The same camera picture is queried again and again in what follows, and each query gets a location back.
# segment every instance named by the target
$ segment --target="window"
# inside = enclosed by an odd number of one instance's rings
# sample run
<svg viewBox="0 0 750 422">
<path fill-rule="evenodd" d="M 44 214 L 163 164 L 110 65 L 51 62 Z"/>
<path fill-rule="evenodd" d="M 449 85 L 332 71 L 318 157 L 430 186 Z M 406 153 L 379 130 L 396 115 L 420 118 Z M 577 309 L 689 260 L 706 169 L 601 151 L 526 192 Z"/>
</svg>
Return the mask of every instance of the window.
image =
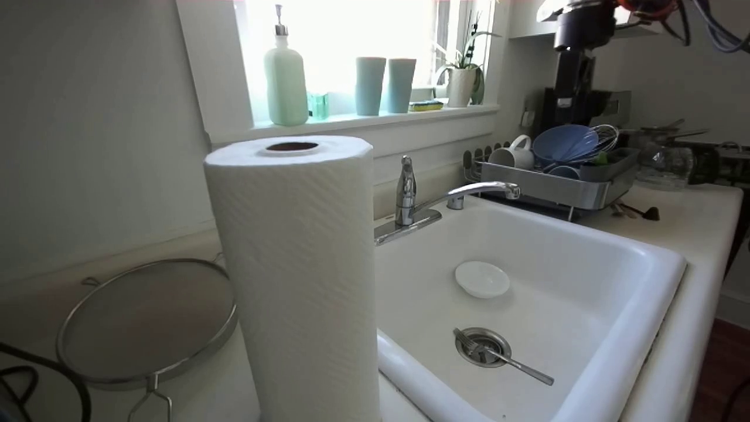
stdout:
<svg viewBox="0 0 750 422">
<path fill-rule="evenodd" d="M 255 124 L 267 122 L 262 55 L 274 44 L 274 6 L 237 3 Z M 415 87 L 435 87 L 438 71 L 467 44 L 471 23 L 492 29 L 492 0 L 285 0 L 287 44 L 304 60 L 310 95 L 327 95 L 327 112 L 352 112 L 356 57 L 416 60 Z M 487 41 L 478 38 L 476 64 Z"/>
</svg>

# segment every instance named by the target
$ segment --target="soap dispenser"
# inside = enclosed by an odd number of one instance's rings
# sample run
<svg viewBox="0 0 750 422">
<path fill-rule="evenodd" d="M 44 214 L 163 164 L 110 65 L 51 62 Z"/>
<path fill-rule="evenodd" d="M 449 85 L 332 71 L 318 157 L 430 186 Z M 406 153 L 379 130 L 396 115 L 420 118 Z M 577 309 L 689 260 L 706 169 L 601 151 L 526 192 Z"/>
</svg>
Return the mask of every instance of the soap dispenser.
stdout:
<svg viewBox="0 0 750 422">
<path fill-rule="evenodd" d="M 277 126 L 299 126 L 307 122 L 304 64 L 287 48 L 287 31 L 277 6 L 277 48 L 264 55 L 267 111 Z"/>
</svg>

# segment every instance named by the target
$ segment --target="sink basin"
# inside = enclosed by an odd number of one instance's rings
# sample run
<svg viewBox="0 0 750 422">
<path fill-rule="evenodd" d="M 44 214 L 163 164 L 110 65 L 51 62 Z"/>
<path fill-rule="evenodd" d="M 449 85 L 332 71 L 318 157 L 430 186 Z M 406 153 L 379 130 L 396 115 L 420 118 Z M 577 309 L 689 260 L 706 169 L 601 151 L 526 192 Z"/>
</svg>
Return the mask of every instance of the sink basin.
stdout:
<svg viewBox="0 0 750 422">
<path fill-rule="evenodd" d="M 449 391 L 476 410 L 469 421 L 615 421 L 680 287 L 681 255 L 482 200 L 435 208 L 443 220 L 375 248 L 376 327 L 393 342 L 379 341 L 383 376 L 427 415 Z M 467 260 L 501 268 L 510 289 L 467 295 L 455 285 Z M 476 367 L 455 348 L 455 329 L 495 332 L 512 358 L 556 382 Z M 408 362 L 430 377 L 415 382 Z"/>
</svg>

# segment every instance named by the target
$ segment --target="paper towel roll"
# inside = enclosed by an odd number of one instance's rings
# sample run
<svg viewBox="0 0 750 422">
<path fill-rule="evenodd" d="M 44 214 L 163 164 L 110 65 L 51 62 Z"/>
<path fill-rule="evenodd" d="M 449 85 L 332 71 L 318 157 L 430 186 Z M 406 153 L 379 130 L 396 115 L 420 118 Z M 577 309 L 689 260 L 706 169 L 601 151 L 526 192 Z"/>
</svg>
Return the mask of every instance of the paper towel roll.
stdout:
<svg viewBox="0 0 750 422">
<path fill-rule="evenodd" d="M 379 421 L 369 151 L 294 137 L 205 157 L 264 422 Z"/>
</svg>

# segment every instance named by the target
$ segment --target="sink drain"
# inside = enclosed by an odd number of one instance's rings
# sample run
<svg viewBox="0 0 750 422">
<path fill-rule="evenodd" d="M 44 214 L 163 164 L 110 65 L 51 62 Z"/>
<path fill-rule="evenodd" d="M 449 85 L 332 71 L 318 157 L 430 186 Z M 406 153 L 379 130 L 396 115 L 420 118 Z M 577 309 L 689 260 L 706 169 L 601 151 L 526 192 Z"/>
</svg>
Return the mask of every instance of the sink drain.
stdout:
<svg viewBox="0 0 750 422">
<path fill-rule="evenodd" d="M 503 367 L 497 357 L 510 357 L 510 344 L 495 332 L 487 329 L 455 329 L 455 350 L 463 355 L 469 362 L 482 368 Z"/>
</svg>

